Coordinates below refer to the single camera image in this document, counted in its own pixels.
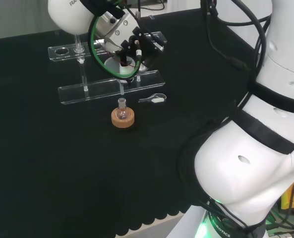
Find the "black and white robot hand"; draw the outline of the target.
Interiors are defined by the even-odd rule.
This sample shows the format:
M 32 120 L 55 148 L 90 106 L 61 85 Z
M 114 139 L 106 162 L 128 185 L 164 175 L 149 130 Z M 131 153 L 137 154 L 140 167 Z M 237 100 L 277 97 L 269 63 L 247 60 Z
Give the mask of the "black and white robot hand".
M 101 63 L 102 68 L 112 77 L 130 83 L 142 66 L 151 67 L 163 53 L 165 43 L 151 32 L 149 35 L 148 38 L 143 29 L 136 26 L 129 31 L 129 35 L 105 38 L 108 43 L 118 47 L 114 53 L 109 50 L 106 52 L 118 62 L 119 72 L 111 70 L 105 63 Z

